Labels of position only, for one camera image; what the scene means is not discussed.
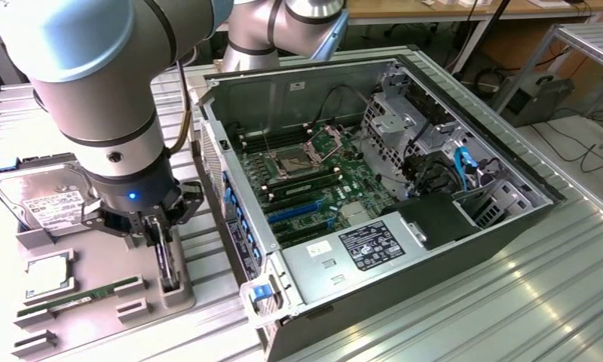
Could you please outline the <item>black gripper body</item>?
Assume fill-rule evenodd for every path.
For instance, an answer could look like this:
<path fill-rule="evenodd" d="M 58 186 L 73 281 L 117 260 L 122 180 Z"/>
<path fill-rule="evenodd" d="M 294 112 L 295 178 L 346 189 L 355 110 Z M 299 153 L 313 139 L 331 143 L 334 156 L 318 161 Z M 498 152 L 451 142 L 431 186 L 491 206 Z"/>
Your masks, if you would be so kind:
<path fill-rule="evenodd" d="M 96 189 L 101 207 L 118 215 L 128 215 L 154 206 L 168 208 L 178 199 L 181 189 L 165 155 L 141 171 L 126 176 L 98 176 L 86 172 Z"/>

